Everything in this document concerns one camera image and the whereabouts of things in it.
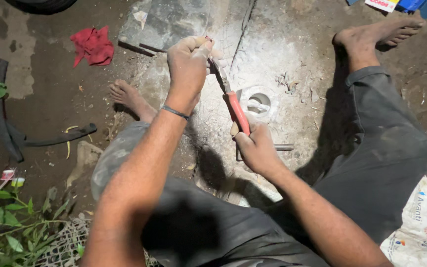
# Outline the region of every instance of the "pliers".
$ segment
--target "pliers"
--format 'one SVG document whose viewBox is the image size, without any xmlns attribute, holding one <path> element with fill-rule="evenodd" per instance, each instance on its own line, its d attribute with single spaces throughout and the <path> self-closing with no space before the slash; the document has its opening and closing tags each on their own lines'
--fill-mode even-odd
<svg viewBox="0 0 427 267">
<path fill-rule="evenodd" d="M 237 94 L 235 91 L 230 89 L 230 83 L 228 82 L 227 74 L 221 67 L 221 64 L 217 58 L 210 57 L 209 62 L 215 69 L 215 76 L 217 77 L 217 81 L 223 91 L 223 100 L 225 100 L 227 103 L 228 111 L 230 112 L 232 121 L 238 124 L 240 131 L 249 136 L 250 126 L 248 124 L 248 120 L 246 119 L 245 113 L 240 107 Z"/>
</svg>

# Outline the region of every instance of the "tire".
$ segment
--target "tire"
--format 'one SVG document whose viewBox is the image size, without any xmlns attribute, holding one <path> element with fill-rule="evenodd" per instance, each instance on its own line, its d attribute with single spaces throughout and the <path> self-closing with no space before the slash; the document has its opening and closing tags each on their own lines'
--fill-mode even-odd
<svg viewBox="0 0 427 267">
<path fill-rule="evenodd" d="M 77 0 L 6 0 L 13 7 L 32 14 L 51 15 L 68 9 Z"/>
</svg>

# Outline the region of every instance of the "dirty foot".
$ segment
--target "dirty foot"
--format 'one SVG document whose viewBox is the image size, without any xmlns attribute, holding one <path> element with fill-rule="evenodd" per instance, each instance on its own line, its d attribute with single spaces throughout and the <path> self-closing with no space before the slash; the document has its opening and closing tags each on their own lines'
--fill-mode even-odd
<svg viewBox="0 0 427 267">
<path fill-rule="evenodd" d="M 151 123 L 157 114 L 156 109 L 146 102 L 138 90 L 124 80 L 116 80 L 111 84 L 110 94 L 116 103 L 129 108 L 144 122 Z"/>
<path fill-rule="evenodd" d="M 354 47 L 375 47 L 379 44 L 396 46 L 418 33 L 426 21 L 416 14 L 411 18 L 381 21 L 371 25 L 350 27 L 337 33 L 334 42 L 347 50 Z"/>
</svg>

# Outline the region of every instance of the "pants leg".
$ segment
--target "pants leg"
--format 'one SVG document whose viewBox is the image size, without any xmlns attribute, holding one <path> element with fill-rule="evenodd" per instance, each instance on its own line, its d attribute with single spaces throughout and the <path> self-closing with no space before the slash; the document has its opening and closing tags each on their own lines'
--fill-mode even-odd
<svg viewBox="0 0 427 267">
<path fill-rule="evenodd" d="M 314 188 L 376 243 L 401 227 L 401 213 L 427 172 L 427 137 L 381 66 L 347 78 L 355 105 L 355 150 L 339 156 Z"/>
<path fill-rule="evenodd" d="M 148 126 L 131 124 L 101 155 L 92 175 L 96 200 Z M 143 230 L 142 243 L 166 267 L 220 266 L 255 256 L 327 266 L 259 209 L 227 203 L 175 177 L 166 179 L 159 203 Z"/>
</svg>

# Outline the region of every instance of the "person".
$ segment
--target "person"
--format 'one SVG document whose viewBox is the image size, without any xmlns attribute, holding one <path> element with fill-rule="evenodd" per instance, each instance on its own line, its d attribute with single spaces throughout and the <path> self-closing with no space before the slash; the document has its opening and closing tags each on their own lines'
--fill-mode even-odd
<svg viewBox="0 0 427 267">
<path fill-rule="evenodd" d="M 334 37 L 348 54 L 346 80 L 358 126 L 354 151 L 335 159 L 310 187 L 278 157 L 266 124 L 249 117 L 251 135 L 235 136 L 247 167 L 282 194 L 264 212 L 227 203 L 193 183 L 167 177 L 188 116 L 199 101 L 213 41 L 187 37 L 168 51 L 171 85 L 156 111 L 122 80 L 111 96 L 140 121 L 120 132 L 92 176 L 99 198 L 82 266 L 142 266 L 143 248 L 164 266 L 391 267 L 379 245 L 401 226 L 401 213 L 427 171 L 427 137 L 375 55 L 424 20 L 382 21 Z M 307 247 L 288 231 L 304 231 Z"/>
</svg>

